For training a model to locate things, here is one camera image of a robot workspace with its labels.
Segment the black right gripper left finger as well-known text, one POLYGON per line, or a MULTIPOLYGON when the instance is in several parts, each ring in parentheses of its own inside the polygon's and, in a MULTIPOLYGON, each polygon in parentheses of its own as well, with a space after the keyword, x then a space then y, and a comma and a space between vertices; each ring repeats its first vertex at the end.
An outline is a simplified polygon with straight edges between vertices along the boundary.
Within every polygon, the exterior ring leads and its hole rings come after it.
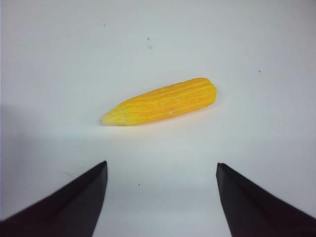
POLYGON ((2 220, 2 237, 91 237, 104 203, 107 163, 94 166, 61 189, 2 220))

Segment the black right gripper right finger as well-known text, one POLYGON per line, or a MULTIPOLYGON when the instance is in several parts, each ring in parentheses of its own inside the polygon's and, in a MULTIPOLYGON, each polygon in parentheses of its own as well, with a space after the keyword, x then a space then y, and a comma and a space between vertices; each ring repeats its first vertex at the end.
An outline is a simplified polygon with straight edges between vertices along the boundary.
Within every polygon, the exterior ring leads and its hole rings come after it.
POLYGON ((220 202, 234 237, 314 237, 316 220, 218 163, 220 202))

